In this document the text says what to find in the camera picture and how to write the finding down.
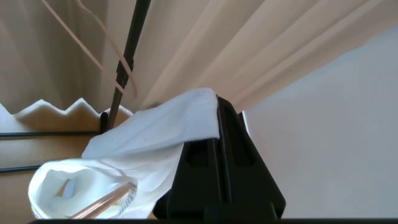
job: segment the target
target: white towel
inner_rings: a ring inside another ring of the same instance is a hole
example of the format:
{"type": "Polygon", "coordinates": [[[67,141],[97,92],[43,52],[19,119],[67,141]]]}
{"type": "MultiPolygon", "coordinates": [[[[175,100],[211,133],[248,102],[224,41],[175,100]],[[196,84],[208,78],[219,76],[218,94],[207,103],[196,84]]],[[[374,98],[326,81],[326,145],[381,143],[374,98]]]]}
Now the white towel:
{"type": "Polygon", "coordinates": [[[219,138],[217,97],[211,88],[188,91],[138,111],[117,128],[90,140],[82,158],[121,157],[208,138],[219,138]]]}

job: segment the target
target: gray wall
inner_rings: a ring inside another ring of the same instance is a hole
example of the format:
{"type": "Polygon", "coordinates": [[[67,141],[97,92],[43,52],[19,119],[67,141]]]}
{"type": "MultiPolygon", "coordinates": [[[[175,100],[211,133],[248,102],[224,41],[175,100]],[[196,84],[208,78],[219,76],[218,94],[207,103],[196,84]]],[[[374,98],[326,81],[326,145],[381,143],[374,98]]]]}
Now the gray wall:
{"type": "Polygon", "coordinates": [[[245,111],[290,217],[398,217],[398,27],[245,111]]]}

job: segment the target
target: drying rack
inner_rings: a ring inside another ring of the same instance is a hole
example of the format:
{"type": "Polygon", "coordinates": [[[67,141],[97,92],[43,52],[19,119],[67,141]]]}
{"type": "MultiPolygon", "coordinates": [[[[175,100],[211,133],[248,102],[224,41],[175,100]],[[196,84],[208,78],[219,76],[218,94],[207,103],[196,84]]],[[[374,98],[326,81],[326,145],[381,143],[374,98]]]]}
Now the drying rack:
{"type": "MultiPolygon", "coordinates": [[[[126,47],[124,49],[124,58],[129,63],[131,70],[134,68],[134,54],[136,53],[138,40],[144,26],[145,18],[150,5],[150,0],[137,0],[134,7],[134,13],[130,24],[130,30],[127,37],[126,47]]],[[[126,86],[129,76],[119,61],[116,69],[116,81],[123,88],[126,86]]],[[[99,131],[57,131],[57,132],[25,132],[25,133],[0,133],[0,140],[10,140],[14,138],[34,138],[43,136],[95,136],[112,129],[116,115],[118,113],[121,102],[122,93],[115,88],[109,114],[102,112],[99,123],[99,131]]],[[[0,173],[10,173],[19,171],[37,170],[41,165],[37,166],[20,166],[0,168],[0,173]]]]}

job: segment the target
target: copper rod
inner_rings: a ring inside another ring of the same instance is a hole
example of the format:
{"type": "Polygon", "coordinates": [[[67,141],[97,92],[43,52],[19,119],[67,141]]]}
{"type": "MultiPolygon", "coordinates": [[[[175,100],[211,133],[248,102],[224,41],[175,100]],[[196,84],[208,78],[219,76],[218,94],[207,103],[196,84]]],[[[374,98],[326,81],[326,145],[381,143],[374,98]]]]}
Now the copper rod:
{"type": "Polygon", "coordinates": [[[101,197],[80,212],[74,214],[72,217],[70,217],[70,219],[90,219],[97,217],[99,214],[107,210],[110,206],[115,204],[118,200],[123,198],[123,196],[125,196],[133,187],[134,184],[130,182],[118,187],[111,193],[105,195],[104,197],[101,197]]]}

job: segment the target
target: curtain fold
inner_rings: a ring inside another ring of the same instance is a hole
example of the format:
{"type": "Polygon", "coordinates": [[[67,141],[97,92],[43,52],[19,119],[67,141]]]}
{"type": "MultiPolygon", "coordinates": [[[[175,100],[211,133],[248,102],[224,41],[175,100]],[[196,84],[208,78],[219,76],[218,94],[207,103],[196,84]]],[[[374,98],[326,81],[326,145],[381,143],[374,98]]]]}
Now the curtain fold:
{"type": "MultiPolygon", "coordinates": [[[[124,49],[135,1],[83,2],[124,49]]],[[[118,58],[92,18],[74,1],[49,3],[116,71],[118,58]]],[[[0,103],[10,113],[39,99],[62,110],[81,97],[98,112],[110,107],[114,87],[39,0],[0,7],[0,103]]],[[[122,105],[141,110],[209,86],[247,109],[397,25],[397,11],[395,0],[152,1],[134,57],[139,97],[122,105]]]]}

